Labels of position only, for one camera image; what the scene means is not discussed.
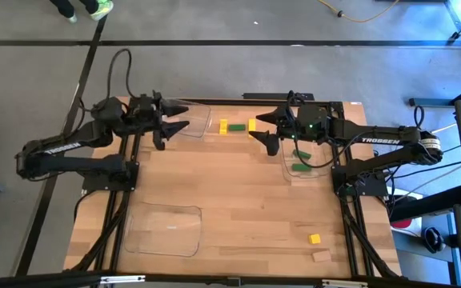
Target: transparent tray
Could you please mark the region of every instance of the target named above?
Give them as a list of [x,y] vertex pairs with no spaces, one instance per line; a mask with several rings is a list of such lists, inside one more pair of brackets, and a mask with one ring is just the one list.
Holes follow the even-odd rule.
[[[327,163],[332,159],[331,147],[328,144],[318,145],[313,142],[298,141],[299,151],[311,155],[309,159],[303,159],[312,166],[318,166]],[[285,139],[280,142],[280,154],[283,160],[283,175],[287,181],[293,179],[310,179],[327,175],[331,171],[331,165],[322,168],[312,168],[310,171],[295,171],[293,164],[302,164],[298,156],[294,153],[295,142]]]
[[124,248],[131,253],[190,257],[197,253],[202,212],[196,206],[141,202],[130,207]]
[[184,127],[178,134],[188,137],[201,138],[211,124],[211,108],[208,105],[179,99],[166,99],[163,101],[169,105],[182,105],[189,108],[188,111],[172,117],[163,116],[165,122],[189,121],[190,125]]

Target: wooden tabletop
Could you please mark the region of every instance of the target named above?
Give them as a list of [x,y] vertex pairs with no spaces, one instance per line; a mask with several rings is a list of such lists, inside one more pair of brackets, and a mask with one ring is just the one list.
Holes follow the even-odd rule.
[[[347,119],[365,125],[363,106],[345,102]],[[339,200],[328,169],[310,178],[287,174],[291,141],[276,157],[246,131],[218,133],[219,120],[248,123],[272,106],[211,106],[203,138],[174,136],[157,151],[150,135],[141,139],[140,171],[130,198],[118,271],[140,274],[332,277],[351,276]],[[257,130],[273,130],[257,121]],[[118,153],[119,138],[96,149],[94,158]],[[316,163],[331,159],[330,148],[303,144]],[[354,158],[373,156],[370,145],[352,146]],[[77,264],[100,235],[108,192],[80,205],[65,268]],[[361,197],[367,237],[379,255],[400,273],[385,207]],[[321,242],[310,244],[309,235]],[[108,267],[112,239],[106,248]],[[364,274],[355,239],[359,271]]]

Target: green block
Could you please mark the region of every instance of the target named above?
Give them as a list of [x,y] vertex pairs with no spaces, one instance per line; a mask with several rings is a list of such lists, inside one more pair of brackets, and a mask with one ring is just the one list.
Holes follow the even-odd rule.
[[247,130],[247,125],[245,124],[229,124],[227,127],[229,131],[245,131]]
[[[304,159],[311,159],[311,155],[308,154],[307,152],[303,152],[303,151],[298,150],[298,153],[300,154],[300,157],[301,157],[301,158],[304,158]],[[296,149],[293,149],[293,156],[298,157],[298,156],[296,155]]]
[[291,169],[293,171],[299,171],[299,172],[308,172],[312,170],[312,168],[310,168],[309,166],[306,166],[305,164],[293,164],[291,165]]

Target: concrete floor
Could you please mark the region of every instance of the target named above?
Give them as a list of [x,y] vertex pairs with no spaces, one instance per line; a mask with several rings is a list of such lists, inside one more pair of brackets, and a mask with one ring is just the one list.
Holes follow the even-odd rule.
[[[388,5],[333,1],[356,18]],[[91,39],[95,23],[77,9],[70,25],[43,0],[0,0],[0,39]],[[103,39],[313,39],[445,40],[454,24],[444,4],[399,3],[366,24],[336,18],[316,1],[298,0],[120,0],[107,19]],[[120,47],[99,47],[83,95],[92,103],[105,95],[107,67]],[[371,125],[413,125],[410,97],[453,98],[461,93],[461,48],[378,47],[131,47],[131,89],[160,90],[177,98],[239,98],[245,92],[307,91],[318,100],[363,102]],[[0,277],[11,274],[40,183],[21,180],[13,156],[31,139],[57,134],[78,84],[86,47],[0,47]],[[124,95],[124,70],[114,70],[113,95]],[[454,122],[452,111],[427,109],[423,128]],[[443,148],[459,144],[457,130],[439,134]],[[380,153],[391,147],[378,147]],[[79,155],[89,150],[76,151]],[[443,164],[461,159],[459,150]],[[400,174],[419,170],[406,166]],[[410,190],[433,175],[399,179]],[[42,229],[31,273],[57,272],[72,229],[72,211],[82,179],[59,178]],[[461,172],[422,188],[433,194],[461,184]],[[432,263],[434,267],[442,263]],[[433,281],[403,269],[409,278]],[[177,287],[150,284],[154,287]]]

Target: shoe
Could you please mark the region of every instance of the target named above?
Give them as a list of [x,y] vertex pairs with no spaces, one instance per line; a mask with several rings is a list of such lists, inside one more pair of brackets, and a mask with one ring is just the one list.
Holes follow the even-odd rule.
[[94,21],[99,21],[102,17],[108,15],[113,9],[113,2],[111,0],[97,0],[99,3],[99,9],[95,11],[93,14],[90,14]]
[[67,19],[67,21],[70,23],[70,24],[74,24],[78,21],[78,18],[76,17],[76,14],[74,14],[74,16],[70,17]]

